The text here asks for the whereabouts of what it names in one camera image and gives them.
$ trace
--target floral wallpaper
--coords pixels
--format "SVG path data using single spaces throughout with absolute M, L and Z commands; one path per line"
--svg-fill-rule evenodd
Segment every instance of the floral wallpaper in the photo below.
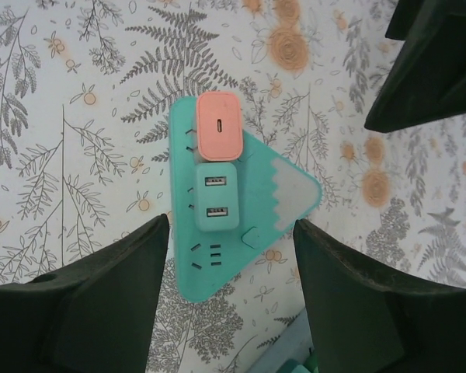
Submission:
M 466 287 L 466 115 L 363 129 L 402 46 L 384 38 L 396 3 L 0 0 L 0 284 L 157 214 L 172 225 L 169 107 L 226 89 L 247 131 L 321 182 L 316 225 Z M 172 257 L 149 372 L 242 373 L 304 307 L 290 234 L 201 304 L 180 298 Z

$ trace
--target pink charger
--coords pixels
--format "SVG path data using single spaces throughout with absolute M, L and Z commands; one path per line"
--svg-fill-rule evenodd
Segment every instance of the pink charger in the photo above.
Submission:
M 230 162 L 243 152 L 240 100 L 232 92 L 202 93 L 196 101 L 196 141 L 208 162 Z

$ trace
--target power strip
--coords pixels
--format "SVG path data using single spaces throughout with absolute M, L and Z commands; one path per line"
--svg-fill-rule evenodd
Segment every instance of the power strip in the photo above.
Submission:
M 243 153 L 232 162 L 240 223 L 229 231 L 202 232 L 195 222 L 193 195 L 195 110 L 195 97 L 172 105 L 169 158 L 178 289 L 186 300 L 203 302 L 317 207 L 322 188 L 314 177 L 243 131 Z

